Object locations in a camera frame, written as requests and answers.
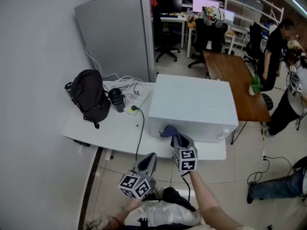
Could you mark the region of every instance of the computer monitor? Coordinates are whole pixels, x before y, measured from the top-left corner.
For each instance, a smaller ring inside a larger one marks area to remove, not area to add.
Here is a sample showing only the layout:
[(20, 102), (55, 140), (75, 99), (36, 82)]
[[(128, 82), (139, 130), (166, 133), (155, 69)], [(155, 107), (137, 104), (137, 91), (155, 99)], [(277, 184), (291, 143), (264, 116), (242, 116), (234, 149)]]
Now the computer monitor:
[(219, 2), (212, 0), (193, 0), (193, 12), (201, 13), (203, 7), (216, 7), (220, 6)]
[(229, 10), (224, 10), (225, 11), (225, 20), (234, 22), (235, 19), (235, 13), (231, 12)]
[(182, 0), (157, 0), (160, 13), (181, 13)]

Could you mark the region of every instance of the person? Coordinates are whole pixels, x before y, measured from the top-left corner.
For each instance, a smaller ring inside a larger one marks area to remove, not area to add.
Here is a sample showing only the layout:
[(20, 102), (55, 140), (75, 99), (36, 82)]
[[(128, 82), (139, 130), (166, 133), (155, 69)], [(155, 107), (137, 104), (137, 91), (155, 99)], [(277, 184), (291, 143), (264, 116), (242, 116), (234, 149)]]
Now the person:
[(307, 157), (300, 159), (291, 170), (292, 175), (260, 183), (251, 183), (248, 188), (247, 203), (251, 204), (255, 198), (295, 198), (307, 194)]
[(272, 19), (269, 19), (267, 21), (267, 24), (269, 26), (269, 35), (271, 35), (271, 33), (275, 31), (275, 29), (277, 28), (277, 25), (275, 24), (275, 21)]
[(284, 130), (290, 122), (300, 118), (307, 111), (307, 59), (305, 56), (300, 58), (296, 68), (299, 83), (303, 86), (303, 94), (302, 96), (293, 96), (291, 85), (288, 86), (271, 116), (271, 121), (264, 124), (264, 135), (267, 138), (274, 137)]
[(274, 88), (276, 77), (280, 76), (280, 63), (288, 51), (287, 42), (294, 39), (296, 39), (295, 27), (288, 18), (284, 19), (269, 36), (264, 59), (259, 59), (257, 70), (263, 86), (262, 92)]
[[(251, 230), (233, 220), (222, 210), (197, 171), (192, 171), (189, 175), (199, 210), (181, 197), (174, 188), (169, 187), (164, 189), (160, 201), (156, 200), (155, 195), (148, 195), (145, 201), (131, 199), (121, 211), (109, 219), (103, 229), (135, 230), (154, 227), (166, 230)], [(200, 216), (203, 217), (205, 225), (200, 225)]]

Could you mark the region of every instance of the blue jeans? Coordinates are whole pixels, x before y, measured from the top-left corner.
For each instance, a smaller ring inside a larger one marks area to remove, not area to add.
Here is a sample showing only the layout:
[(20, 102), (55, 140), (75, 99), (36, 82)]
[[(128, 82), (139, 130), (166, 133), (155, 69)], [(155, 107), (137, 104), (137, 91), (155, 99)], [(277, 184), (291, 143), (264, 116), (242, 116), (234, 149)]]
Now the blue jeans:
[(257, 183), (249, 187), (252, 198), (294, 198), (303, 194), (304, 170), (276, 180)]

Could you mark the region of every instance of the white cardboard box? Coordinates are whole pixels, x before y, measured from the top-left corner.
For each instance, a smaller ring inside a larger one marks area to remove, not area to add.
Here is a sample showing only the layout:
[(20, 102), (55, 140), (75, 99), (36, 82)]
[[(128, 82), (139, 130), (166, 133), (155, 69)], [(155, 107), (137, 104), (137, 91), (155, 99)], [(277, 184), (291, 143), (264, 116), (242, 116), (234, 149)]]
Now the white cardboard box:
[(183, 76), (158, 74), (148, 117), (153, 137), (173, 125), (194, 141), (220, 142), (238, 127), (228, 82)]

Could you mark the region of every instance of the desk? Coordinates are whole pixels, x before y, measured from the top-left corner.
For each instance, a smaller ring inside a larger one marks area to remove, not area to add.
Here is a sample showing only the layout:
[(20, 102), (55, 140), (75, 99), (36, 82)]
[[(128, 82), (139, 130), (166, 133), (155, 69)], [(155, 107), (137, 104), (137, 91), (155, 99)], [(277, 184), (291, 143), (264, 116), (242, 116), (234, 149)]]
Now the desk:
[(205, 50), (203, 55), (209, 77), (213, 80), (219, 79), (229, 82), (232, 95), (234, 96), (238, 120), (246, 121), (246, 123), (247, 121), (270, 122), (270, 114), (261, 93), (257, 93), (255, 96), (251, 96), (248, 93), (252, 75), (243, 59), (239, 56), (229, 56)]
[(163, 22), (178, 22), (178, 23), (181, 23), (182, 26), (181, 26), (181, 45), (180, 47), (183, 48), (183, 38), (184, 38), (184, 27), (185, 27), (185, 24), (186, 24), (186, 21), (187, 21), (187, 18), (185, 15), (178, 15), (177, 18), (170, 18), (170, 17), (163, 17), (161, 16), (160, 17), (161, 21)]
[[(195, 22), (188, 23), (188, 28), (189, 28), (189, 36), (188, 36), (188, 50), (187, 50), (187, 58), (190, 58), (190, 50), (191, 50), (191, 38), (192, 38), (192, 31), (195, 30)], [(233, 31), (226, 32), (224, 36), (231, 37), (231, 43), (230, 47), (228, 50), (228, 54), (230, 55), (232, 47), (235, 42), (236, 34)]]
[[(152, 93), (141, 108), (145, 116), (145, 125), (138, 154), (146, 155), (155, 152), (160, 158), (172, 158), (174, 149), (170, 147), (171, 140), (152, 137), (149, 134), (148, 113), (155, 83), (146, 83), (146, 86), (151, 89)], [(135, 153), (140, 139), (142, 122), (141, 113), (137, 113), (135, 116), (118, 113), (111, 105), (107, 118), (99, 123), (99, 129), (95, 129), (93, 123), (83, 120), (82, 113), (75, 107), (62, 135), (106, 148), (109, 157), (112, 150)], [(225, 140), (220, 143), (195, 142), (195, 147), (198, 150), (199, 160), (226, 159)]]

